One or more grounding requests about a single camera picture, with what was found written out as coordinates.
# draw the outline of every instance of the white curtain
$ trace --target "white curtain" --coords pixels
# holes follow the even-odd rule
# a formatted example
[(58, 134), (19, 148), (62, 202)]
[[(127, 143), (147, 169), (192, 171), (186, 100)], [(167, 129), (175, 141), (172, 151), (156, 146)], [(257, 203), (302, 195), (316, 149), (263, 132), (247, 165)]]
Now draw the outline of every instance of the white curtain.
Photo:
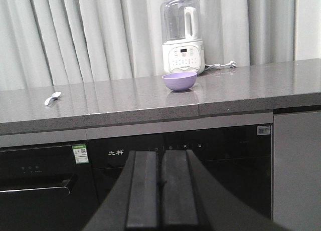
[[(0, 0), (0, 90), (163, 74), (164, 1)], [(206, 64), (298, 57), (303, 25), (295, 23), (309, 8), (299, 0), (199, 1)], [(304, 57), (321, 58), (320, 12), (309, 14), (319, 46)]]

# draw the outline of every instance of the gray cabinet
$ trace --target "gray cabinet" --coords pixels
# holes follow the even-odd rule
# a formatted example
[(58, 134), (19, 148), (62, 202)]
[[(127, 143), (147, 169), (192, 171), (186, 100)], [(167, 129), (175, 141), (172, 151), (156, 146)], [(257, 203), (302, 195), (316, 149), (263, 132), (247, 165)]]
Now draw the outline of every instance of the gray cabinet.
[(321, 111), (274, 116), (273, 219), (321, 230)]

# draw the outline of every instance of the blender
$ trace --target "blender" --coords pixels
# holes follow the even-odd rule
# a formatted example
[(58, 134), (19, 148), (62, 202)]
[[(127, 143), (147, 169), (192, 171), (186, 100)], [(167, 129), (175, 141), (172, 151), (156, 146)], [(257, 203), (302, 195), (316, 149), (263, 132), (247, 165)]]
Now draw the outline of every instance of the blender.
[(198, 0), (168, 0), (160, 8), (165, 73), (203, 72)]

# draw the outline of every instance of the dishwasher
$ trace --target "dishwasher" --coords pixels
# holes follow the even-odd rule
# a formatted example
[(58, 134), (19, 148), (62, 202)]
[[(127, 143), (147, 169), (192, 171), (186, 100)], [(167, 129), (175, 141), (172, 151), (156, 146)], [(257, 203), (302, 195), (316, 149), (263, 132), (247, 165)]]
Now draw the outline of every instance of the dishwasher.
[(271, 218), (271, 124), (199, 129), (88, 141), (102, 203), (121, 174), (129, 151), (191, 149), (233, 195)]
[(81, 230), (98, 208), (86, 145), (0, 149), (0, 230)]

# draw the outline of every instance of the qr code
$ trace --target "qr code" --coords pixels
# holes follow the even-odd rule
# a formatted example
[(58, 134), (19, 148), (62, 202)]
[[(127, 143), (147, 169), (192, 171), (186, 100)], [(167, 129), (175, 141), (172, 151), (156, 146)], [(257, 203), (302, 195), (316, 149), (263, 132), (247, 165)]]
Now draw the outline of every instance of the qr code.
[(271, 135), (271, 126), (258, 126), (257, 135)]

